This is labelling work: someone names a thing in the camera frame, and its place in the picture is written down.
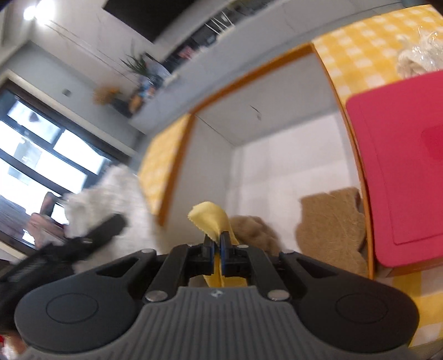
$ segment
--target light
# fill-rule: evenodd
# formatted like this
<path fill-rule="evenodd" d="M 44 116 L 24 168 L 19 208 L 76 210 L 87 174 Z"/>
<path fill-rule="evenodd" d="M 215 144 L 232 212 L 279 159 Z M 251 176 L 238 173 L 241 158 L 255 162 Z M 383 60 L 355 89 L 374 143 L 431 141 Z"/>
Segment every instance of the light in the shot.
<path fill-rule="evenodd" d="M 23 12 L 23 18 L 25 20 L 32 20 L 35 18 L 35 6 L 27 7 Z"/>
<path fill-rule="evenodd" d="M 35 8 L 35 18 L 41 25 L 49 23 L 55 15 L 55 5 L 52 0 L 42 0 Z"/>

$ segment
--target red lid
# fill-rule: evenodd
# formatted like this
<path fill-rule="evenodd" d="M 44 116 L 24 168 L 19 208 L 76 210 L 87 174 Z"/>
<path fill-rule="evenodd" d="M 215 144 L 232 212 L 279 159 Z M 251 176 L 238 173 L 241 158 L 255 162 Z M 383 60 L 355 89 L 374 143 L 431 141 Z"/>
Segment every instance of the red lid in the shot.
<path fill-rule="evenodd" d="M 443 256 L 443 71 L 346 104 L 368 184 L 378 261 Z"/>

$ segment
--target screw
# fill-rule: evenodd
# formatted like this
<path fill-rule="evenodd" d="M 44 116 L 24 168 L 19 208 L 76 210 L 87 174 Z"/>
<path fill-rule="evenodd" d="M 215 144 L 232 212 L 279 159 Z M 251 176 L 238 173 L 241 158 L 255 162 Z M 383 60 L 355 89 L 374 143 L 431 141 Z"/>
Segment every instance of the screw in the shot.
<path fill-rule="evenodd" d="M 147 293 L 144 297 L 150 302 L 161 302 L 167 299 L 167 293 L 162 290 L 153 290 Z"/>
<path fill-rule="evenodd" d="M 286 290 L 271 290 L 268 292 L 268 298 L 272 301 L 284 301 L 289 299 L 290 295 Z"/>

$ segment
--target yellow cloth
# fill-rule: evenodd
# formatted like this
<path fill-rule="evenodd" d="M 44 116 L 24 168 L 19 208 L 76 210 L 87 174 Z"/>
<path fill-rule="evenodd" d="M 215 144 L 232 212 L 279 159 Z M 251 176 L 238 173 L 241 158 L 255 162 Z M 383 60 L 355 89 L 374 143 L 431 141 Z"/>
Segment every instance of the yellow cloth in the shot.
<path fill-rule="evenodd" d="M 153 215 L 159 214 L 166 185 L 189 120 L 189 114 L 183 115 L 155 136 L 141 163 L 138 172 L 139 183 Z"/>
<path fill-rule="evenodd" d="M 402 45 L 396 35 L 417 42 L 419 26 L 443 32 L 443 17 L 431 5 L 417 6 L 358 21 L 314 39 L 343 105 L 354 94 L 400 80 L 396 63 Z M 379 281 L 408 294 L 419 309 L 420 323 L 411 346 L 443 338 L 443 266 Z"/>
<path fill-rule="evenodd" d="M 431 6 L 397 10 L 358 21 L 313 40 L 343 105 L 366 90 L 400 80 L 396 72 L 402 45 L 397 35 L 419 39 L 418 29 L 443 32 L 443 17 Z"/>
<path fill-rule="evenodd" d="M 239 244 L 232 231 L 228 216 L 218 205 L 209 201 L 195 205 L 188 214 L 188 218 L 216 243 L 219 242 L 220 234 L 223 231 L 228 231 L 231 243 L 233 245 Z M 225 278 L 222 276 L 221 265 L 220 254 L 216 254 L 214 259 L 214 273 L 211 276 L 205 276 L 205 280 L 210 287 L 237 287 L 247 285 L 246 280 L 243 278 Z"/>

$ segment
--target black screen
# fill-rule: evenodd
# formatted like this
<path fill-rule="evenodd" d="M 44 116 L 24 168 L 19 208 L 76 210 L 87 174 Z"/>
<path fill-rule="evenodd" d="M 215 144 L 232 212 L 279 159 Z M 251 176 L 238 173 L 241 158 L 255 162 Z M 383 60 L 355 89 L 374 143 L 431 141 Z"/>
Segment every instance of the black screen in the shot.
<path fill-rule="evenodd" d="M 108 0 L 104 9 L 154 41 L 195 0 Z"/>

